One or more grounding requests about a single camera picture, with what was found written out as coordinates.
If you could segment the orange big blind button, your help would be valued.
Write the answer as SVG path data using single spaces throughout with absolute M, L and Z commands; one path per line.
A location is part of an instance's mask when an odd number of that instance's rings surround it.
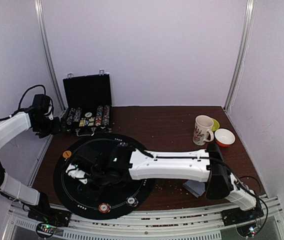
M 65 159 L 69 159 L 71 156 L 72 156 L 72 152 L 70 150 L 66 150 L 62 154 L 62 157 Z

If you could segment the red poker chip stack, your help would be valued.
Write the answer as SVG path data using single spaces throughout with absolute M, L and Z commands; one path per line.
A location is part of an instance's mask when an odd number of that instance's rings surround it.
M 109 213 L 110 210 L 111 210 L 111 206 L 108 204 L 108 203 L 101 203 L 98 207 L 98 210 L 103 213 L 103 214 L 106 214 L 106 213 Z

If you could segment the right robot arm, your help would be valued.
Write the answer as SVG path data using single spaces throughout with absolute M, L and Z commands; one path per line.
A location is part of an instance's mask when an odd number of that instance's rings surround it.
M 264 213 L 260 197 L 224 162 L 215 143 L 195 151 L 159 152 L 122 142 L 110 153 L 94 153 L 87 148 L 78 152 L 77 158 L 90 162 L 89 169 L 74 162 L 65 173 L 89 189 L 146 179 L 183 179 L 205 183 L 207 199 L 226 199 L 237 205 L 243 221 Z

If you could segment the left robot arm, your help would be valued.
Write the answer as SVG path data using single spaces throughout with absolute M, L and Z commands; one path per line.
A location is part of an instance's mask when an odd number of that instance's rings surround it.
M 23 157 L 32 153 L 31 140 L 21 145 L 21 153 L 9 149 L 10 144 L 22 140 L 24 133 L 32 131 L 39 139 L 44 139 L 60 131 L 60 119 L 54 117 L 53 113 L 53 101 L 43 92 L 34 95 L 30 106 L 23 107 L 19 102 L 17 110 L 9 116 L 0 118 L 0 195 L 29 207 L 30 212 L 43 222 L 55 218 L 48 196 L 26 185 L 16 173 L 11 175 L 5 168 L 10 161 L 16 166 L 22 162 Z

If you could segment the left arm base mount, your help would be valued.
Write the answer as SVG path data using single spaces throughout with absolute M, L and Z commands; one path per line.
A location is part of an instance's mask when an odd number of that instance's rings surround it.
M 28 218 L 36 220 L 38 222 L 46 223 L 55 227 L 68 227 L 71 219 L 71 212 L 66 210 L 60 210 L 56 208 L 50 208 L 48 211 L 44 211 L 35 206 L 28 206 Z

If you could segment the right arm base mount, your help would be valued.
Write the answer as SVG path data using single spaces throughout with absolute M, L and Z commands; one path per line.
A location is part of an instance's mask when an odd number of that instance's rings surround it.
M 238 207 L 238 208 L 223 210 L 221 212 L 221 218 L 224 226 L 231 226 L 249 221 L 254 221 L 255 219 L 262 218 L 263 216 L 264 216 L 264 211 L 259 207 L 246 211 L 243 211 Z

